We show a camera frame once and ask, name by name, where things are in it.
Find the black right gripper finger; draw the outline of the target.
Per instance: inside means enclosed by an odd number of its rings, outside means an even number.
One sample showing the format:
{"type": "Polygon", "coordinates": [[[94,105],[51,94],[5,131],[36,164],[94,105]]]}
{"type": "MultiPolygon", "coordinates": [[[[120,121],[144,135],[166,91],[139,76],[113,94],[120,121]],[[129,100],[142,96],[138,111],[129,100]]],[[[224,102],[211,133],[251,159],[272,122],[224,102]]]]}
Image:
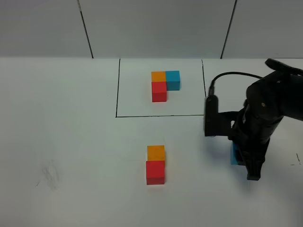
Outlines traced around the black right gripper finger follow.
{"type": "Polygon", "coordinates": [[[261,168],[263,160],[248,159],[246,160],[247,180],[258,181],[261,178],[261,168]]]}
{"type": "Polygon", "coordinates": [[[236,162],[237,162],[237,165],[239,166],[245,166],[245,161],[242,157],[242,154],[241,154],[241,149],[239,148],[238,145],[235,145],[235,158],[236,158],[236,162]]]}

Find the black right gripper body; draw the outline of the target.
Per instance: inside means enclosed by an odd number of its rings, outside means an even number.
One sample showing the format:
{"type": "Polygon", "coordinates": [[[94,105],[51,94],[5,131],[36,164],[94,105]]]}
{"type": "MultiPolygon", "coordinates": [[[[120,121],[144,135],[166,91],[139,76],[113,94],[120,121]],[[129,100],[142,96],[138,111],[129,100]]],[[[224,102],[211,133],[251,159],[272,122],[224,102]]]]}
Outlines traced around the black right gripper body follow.
{"type": "Polygon", "coordinates": [[[218,113],[219,135],[227,136],[248,159],[265,161],[270,137],[283,119],[276,104],[262,106],[245,104],[239,111],[218,113]]]}

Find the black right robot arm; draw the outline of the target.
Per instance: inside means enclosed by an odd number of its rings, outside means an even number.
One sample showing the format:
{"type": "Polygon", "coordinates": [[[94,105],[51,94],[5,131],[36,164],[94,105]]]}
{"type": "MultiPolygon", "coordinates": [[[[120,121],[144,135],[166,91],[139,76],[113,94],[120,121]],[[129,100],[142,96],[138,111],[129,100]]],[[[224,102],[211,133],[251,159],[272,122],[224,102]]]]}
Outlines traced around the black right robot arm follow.
{"type": "Polygon", "coordinates": [[[274,59],[265,64],[273,70],[246,90],[244,108],[217,113],[216,135],[227,136],[238,149],[238,163],[247,169],[247,179],[257,181],[270,137],[287,116],[303,119],[303,71],[274,59]]]}

